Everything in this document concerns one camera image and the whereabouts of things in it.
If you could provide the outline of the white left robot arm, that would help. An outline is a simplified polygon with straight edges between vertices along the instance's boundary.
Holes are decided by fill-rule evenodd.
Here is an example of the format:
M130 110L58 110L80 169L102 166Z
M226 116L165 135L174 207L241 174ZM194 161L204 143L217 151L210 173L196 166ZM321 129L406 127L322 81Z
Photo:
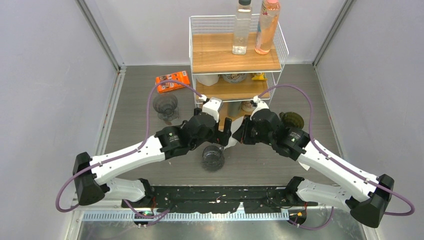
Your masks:
M119 175L151 163L186 155L205 142L226 146L232 135L232 120L225 118L224 129L213 116L200 112L180 125L157 131L145 141L104 155L79 153L72 174L80 206L95 204L104 198L124 199L148 207L153 193L147 180L125 180Z

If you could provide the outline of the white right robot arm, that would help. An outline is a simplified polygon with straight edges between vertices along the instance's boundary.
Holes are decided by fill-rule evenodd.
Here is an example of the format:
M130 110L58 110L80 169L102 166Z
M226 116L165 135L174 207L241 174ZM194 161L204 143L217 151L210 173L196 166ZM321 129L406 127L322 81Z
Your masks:
M269 109L238 118L231 126L232 138L244 145L263 143L277 154L298 162L306 170L313 168L337 186L315 183L293 177L287 185L285 198L291 205L317 202L344 210L370 228L377 228L392 195L383 190L394 188L394 179L376 176L344 161L325 149L302 130L303 118L287 112L283 118Z

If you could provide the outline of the dark green dripper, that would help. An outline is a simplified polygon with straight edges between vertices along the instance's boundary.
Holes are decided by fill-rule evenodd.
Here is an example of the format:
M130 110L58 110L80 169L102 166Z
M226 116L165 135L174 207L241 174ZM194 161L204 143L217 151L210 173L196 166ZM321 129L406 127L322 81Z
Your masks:
M303 129L305 126L304 119L296 112L280 112L279 118L286 127Z

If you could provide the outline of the smoky glass mug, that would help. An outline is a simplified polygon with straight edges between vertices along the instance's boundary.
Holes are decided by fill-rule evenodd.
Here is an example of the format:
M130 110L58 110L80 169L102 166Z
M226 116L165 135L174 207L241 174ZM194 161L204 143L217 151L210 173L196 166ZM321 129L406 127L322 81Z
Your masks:
M201 166L208 172L216 172L225 164L225 157L222 147L215 145L207 146L202 152Z

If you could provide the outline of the white printed cup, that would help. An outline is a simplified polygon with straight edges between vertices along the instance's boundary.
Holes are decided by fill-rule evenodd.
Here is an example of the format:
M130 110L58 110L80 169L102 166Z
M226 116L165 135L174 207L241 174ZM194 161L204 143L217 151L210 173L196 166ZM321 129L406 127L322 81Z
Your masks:
M246 100L241 102L241 109L245 112L253 112L256 109L256 106L254 106L249 100Z

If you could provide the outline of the grey metal can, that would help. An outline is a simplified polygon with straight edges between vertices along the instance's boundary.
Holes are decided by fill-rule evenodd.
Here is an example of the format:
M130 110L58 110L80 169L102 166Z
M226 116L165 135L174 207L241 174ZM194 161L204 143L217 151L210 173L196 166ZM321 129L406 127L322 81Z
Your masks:
M238 118L242 109L241 101L231 101L227 103L227 115L231 118Z

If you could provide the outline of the white cup on shelf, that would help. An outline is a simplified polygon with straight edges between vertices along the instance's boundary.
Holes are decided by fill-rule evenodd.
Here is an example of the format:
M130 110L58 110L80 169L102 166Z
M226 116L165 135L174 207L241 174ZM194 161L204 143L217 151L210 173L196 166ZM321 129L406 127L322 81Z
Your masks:
M200 84L210 87L219 81L219 77L218 74L199 74L195 78Z

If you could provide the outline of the yellow snack packet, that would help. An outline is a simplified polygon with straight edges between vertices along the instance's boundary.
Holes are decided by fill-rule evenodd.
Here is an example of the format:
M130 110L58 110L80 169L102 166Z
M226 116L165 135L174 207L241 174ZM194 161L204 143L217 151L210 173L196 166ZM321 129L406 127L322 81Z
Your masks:
M257 72L252 74L251 80L252 81L267 81L268 78L265 72Z

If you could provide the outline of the orange snack box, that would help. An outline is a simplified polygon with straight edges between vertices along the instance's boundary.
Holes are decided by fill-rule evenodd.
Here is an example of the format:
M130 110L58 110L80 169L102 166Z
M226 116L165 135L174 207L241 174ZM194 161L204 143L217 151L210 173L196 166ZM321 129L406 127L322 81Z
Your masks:
M185 88L185 85L190 86L189 76L185 70L157 76L155 83L160 83L156 87L159 94Z

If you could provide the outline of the printed ceramic bowl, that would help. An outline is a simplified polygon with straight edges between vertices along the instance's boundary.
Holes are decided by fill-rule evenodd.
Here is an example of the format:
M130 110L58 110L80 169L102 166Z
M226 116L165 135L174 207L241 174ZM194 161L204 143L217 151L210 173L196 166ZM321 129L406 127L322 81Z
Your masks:
M230 84L237 84L244 81L247 78L246 73L228 73L222 74L222 79Z

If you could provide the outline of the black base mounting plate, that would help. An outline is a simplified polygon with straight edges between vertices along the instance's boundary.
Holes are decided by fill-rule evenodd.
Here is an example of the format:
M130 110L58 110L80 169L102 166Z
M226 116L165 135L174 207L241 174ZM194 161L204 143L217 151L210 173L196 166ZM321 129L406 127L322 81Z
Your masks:
M305 202L279 186L154 186L148 206L171 213L277 213Z

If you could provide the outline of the clear water bottle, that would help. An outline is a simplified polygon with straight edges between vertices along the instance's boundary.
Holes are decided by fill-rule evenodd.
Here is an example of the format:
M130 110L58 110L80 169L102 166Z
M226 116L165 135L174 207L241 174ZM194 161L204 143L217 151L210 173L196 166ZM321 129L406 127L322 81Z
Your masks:
M234 55L245 55L247 52L252 16L251 2L251 0L238 1L232 42L232 53Z

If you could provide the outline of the pink drink bottle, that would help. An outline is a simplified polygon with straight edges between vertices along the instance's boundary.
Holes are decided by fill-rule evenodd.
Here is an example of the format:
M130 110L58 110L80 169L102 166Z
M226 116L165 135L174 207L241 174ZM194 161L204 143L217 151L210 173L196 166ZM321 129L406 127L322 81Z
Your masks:
M279 22L281 5L279 0L263 0L259 13L254 50L266 55L271 50Z

